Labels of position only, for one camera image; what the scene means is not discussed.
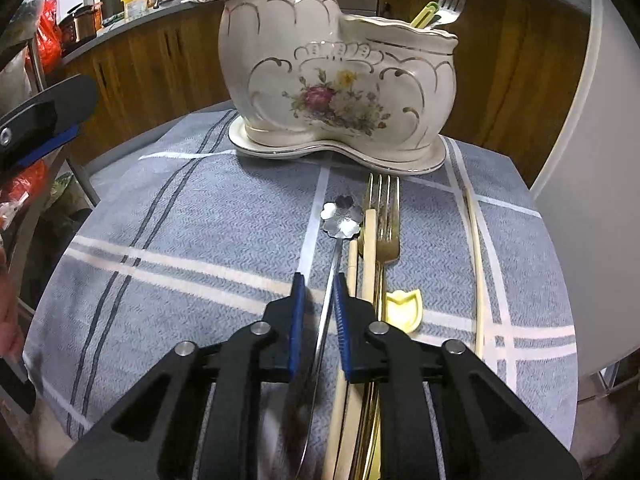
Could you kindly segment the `person left hand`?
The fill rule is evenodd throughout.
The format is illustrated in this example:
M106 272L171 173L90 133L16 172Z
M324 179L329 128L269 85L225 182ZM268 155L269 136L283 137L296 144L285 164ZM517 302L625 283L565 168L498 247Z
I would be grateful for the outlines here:
M22 356L25 337L18 324L17 292L6 266L6 252L0 252L0 354L17 362Z

